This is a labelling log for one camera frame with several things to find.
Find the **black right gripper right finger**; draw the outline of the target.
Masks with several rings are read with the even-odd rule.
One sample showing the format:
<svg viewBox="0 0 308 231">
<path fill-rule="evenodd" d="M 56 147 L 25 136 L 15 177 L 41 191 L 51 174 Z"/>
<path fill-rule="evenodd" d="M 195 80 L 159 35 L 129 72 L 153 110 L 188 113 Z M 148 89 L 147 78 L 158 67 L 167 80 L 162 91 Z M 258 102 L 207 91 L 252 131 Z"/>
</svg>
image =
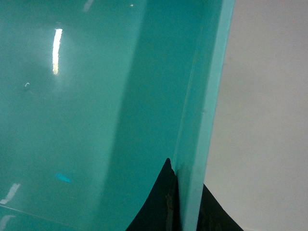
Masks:
<svg viewBox="0 0 308 231">
<path fill-rule="evenodd" d="M 243 231 L 203 185 L 197 231 Z"/>
</svg>

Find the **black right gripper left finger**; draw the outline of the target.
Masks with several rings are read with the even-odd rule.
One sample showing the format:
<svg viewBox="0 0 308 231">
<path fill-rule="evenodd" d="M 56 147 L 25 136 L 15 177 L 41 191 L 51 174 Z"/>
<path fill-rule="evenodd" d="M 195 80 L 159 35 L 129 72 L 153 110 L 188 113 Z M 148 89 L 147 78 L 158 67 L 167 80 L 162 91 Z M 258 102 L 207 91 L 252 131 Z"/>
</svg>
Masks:
<svg viewBox="0 0 308 231">
<path fill-rule="evenodd" d="M 178 178 L 166 159 L 140 211 L 128 231 L 181 231 Z"/>
</svg>

